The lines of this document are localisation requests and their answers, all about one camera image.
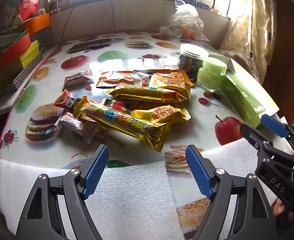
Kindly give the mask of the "green white gift box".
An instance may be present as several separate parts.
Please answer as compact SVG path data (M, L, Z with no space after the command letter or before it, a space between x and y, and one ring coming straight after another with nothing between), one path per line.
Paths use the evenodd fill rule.
M273 116L278 113L279 107L268 92L240 64L221 54L210 53L209 56L227 64L220 89L244 122L253 127L258 127L262 115Z

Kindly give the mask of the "yellow peanut crisp packet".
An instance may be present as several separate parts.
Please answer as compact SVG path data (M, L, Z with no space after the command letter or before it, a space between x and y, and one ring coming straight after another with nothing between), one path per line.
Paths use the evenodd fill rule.
M154 74L150 79L149 87L174 90L187 100L191 99L191 86L185 81Z
M137 109L131 111L131 115L154 124L166 123L176 125L191 119L189 112L185 108L177 108L172 105L155 107L148 110Z

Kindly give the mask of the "white foam sheet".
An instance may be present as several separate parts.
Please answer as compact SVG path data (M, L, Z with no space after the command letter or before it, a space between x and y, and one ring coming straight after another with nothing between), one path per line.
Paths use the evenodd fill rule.
M92 156L99 142L57 137L30 142L15 140L0 148L0 214L15 233L40 174L66 174ZM192 175L168 173L163 154L129 139L110 145L113 167L104 170L93 195L86 200L103 239L182 239L196 229L208 199Z

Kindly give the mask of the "orange tofu snack pouch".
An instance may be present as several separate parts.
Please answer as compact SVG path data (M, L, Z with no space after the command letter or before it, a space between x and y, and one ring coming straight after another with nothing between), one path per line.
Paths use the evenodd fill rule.
M103 72L96 83L97 88L113 88L119 85L134 85L133 72L109 71Z

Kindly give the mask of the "long yellow snack bar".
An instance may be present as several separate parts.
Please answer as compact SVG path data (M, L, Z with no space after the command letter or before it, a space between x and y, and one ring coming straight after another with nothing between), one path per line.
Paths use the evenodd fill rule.
M73 103L72 113L77 118L90 118L101 122L107 127L139 139L157 152L161 152L171 131L170 124L152 123L135 118L90 100L87 96L83 96Z
M172 89L133 85L120 85L106 90L105 93L115 98L154 103L179 103L190 100Z

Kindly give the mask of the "red black small snack packet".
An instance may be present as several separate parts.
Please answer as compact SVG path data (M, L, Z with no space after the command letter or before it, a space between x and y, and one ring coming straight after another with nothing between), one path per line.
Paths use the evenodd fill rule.
M77 102L78 98L72 96L70 92L65 89L55 100L54 106L66 109L68 111L73 109L74 104Z

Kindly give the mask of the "red white candy packet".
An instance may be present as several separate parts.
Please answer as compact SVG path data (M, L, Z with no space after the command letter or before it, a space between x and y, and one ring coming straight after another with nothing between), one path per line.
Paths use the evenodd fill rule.
M63 89L67 89L68 87L78 85L87 81L92 81L92 72L90 69L80 71L73 75L65 76Z

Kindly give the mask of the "red dark jujube packet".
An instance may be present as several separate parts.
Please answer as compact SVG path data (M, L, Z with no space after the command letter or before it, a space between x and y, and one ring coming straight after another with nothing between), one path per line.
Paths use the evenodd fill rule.
M114 109L115 111L119 111L125 114L131 113L131 105L129 103L108 98L103 99L101 103L110 109Z

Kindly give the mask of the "orange box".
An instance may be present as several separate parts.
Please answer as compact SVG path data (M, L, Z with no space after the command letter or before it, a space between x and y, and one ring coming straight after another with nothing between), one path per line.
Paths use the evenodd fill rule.
M29 35L32 36L48 26L50 26L50 16L49 13L45 13L24 21L17 28L27 29Z

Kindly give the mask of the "striped black white box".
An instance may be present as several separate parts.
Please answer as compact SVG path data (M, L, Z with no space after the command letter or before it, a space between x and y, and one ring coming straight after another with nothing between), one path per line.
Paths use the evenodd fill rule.
M0 89L0 98L9 95L11 93L16 92L22 83L26 80L27 76L36 68L36 66L41 62L42 60L42 55L39 53L36 55L30 63L22 70L16 77L15 79L6 85L5 87Z

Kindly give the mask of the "beige patterned curtain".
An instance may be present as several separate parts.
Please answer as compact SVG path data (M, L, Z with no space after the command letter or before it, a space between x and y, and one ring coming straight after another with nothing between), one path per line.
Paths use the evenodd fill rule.
M263 83L277 37L277 0L231 0L219 52Z

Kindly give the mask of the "orange white snack pouch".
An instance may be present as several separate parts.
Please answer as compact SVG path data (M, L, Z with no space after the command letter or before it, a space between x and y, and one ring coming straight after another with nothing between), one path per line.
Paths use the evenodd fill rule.
M132 73L135 86L148 87L150 79L153 75L184 81L185 83L188 83L191 87L193 87L194 85L184 70L149 69L134 70Z

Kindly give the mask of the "yellow green box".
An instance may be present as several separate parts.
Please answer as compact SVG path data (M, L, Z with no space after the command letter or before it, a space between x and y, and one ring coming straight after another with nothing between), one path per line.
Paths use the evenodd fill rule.
M39 42L34 41L29 48L0 73L0 89L11 83L15 77L40 53Z

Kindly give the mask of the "clear jar white lid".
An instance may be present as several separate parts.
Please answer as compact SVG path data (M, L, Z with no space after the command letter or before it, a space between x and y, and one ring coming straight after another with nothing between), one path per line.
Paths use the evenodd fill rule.
M197 77L199 68L202 67L203 61L208 56L209 53L204 48L183 43L179 49L178 68L184 70L189 77Z

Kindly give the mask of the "pink white wafer packet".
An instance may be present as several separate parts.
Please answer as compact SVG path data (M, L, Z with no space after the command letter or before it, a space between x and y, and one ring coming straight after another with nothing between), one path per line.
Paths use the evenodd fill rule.
M80 135L88 144L92 142L99 128L99 124L96 121L78 119L69 112L62 113L55 125L68 128L72 132Z

